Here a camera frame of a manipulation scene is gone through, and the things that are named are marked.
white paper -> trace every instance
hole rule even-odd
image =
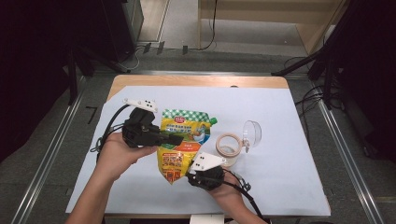
[[[327,217],[331,214],[288,89],[126,87],[105,104],[91,147],[103,135],[125,97],[155,100],[159,112],[153,124],[158,126],[164,109],[203,111],[210,118],[217,118],[209,140],[201,147],[201,151],[212,154],[216,154],[218,136],[231,132],[242,138],[245,122],[257,121],[262,127],[261,142],[248,154],[243,150],[231,169],[250,183],[249,194],[261,212],[266,216]],[[125,109],[113,124],[123,123],[133,109]],[[88,152],[67,213],[76,204],[95,163],[96,153]],[[158,170],[153,154],[140,159],[115,182],[106,213],[185,215],[218,214],[222,210],[203,189],[192,187],[187,177],[170,185]]]

snack bag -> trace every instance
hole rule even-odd
[[[162,144],[157,150],[158,168],[172,184],[184,176],[192,159],[210,136],[210,127],[217,123],[205,112],[165,109],[161,122],[161,133],[183,137],[180,146]]]

gray floor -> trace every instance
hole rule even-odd
[[[171,0],[160,41],[170,49],[198,48],[198,1]],[[201,47],[212,39],[213,20],[201,21]],[[216,20],[216,52],[257,53],[266,55],[306,56],[295,24],[261,21]]]
[[[183,71],[190,75],[199,72],[237,72],[252,73],[254,76],[274,72],[284,67],[289,57],[260,54],[220,53],[189,51],[182,55],[179,50],[164,50],[157,55],[153,49],[149,53],[138,54],[140,64],[132,72],[144,74],[144,71]],[[124,65],[135,65],[133,57]],[[62,223],[67,218],[64,212],[70,198],[70,191],[76,183],[78,172],[89,149],[100,109],[106,100],[112,80],[116,74],[100,64],[97,72],[89,79],[77,114],[63,140],[60,151],[52,164],[49,175],[33,206],[27,223]],[[289,75],[290,91],[295,101],[301,100],[312,88],[305,75]],[[0,164],[0,223],[10,223],[23,193],[35,175],[41,159],[50,144],[64,112],[67,109],[68,92],[59,98],[48,115],[36,128],[29,142]],[[88,124],[92,110],[87,106],[96,106],[98,111]],[[396,165],[390,161],[374,161],[364,156],[362,144],[353,131],[347,115],[334,110],[337,122],[344,133],[361,172],[374,197],[394,197],[396,195]],[[307,113],[311,136],[311,150],[318,167],[320,179],[332,209],[327,218],[303,218],[301,223],[309,221],[330,221],[333,223],[369,223],[361,206],[361,201],[347,173],[340,154],[336,149],[328,125],[318,107]],[[393,200],[379,201],[378,207],[386,223],[396,223]],[[295,223],[295,218],[276,218],[274,223]],[[125,219],[109,219],[107,223],[128,223]]]

white wire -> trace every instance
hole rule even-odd
[[[137,57],[137,52],[139,52],[139,51],[142,50],[142,49],[138,49],[138,50],[134,53],[134,56],[135,56],[136,59],[137,59],[137,64],[136,64],[134,67],[132,67],[132,68],[130,68],[130,67],[125,67],[125,66],[122,65],[121,63],[119,63],[119,66],[121,66],[121,67],[123,67],[123,68],[125,68],[125,69],[127,69],[127,70],[135,70],[135,69],[139,66],[139,64],[140,64],[139,57]]]

white gripper part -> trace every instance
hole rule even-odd
[[[123,102],[126,105],[133,105],[135,107],[157,113],[158,112],[158,107],[155,104],[155,101],[153,100],[130,100],[128,98],[123,99]]]
[[[194,171],[206,171],[216,166],[222,165],[226,160],[206,152],[200,152],[196,155],[195,161],[191,166]]]

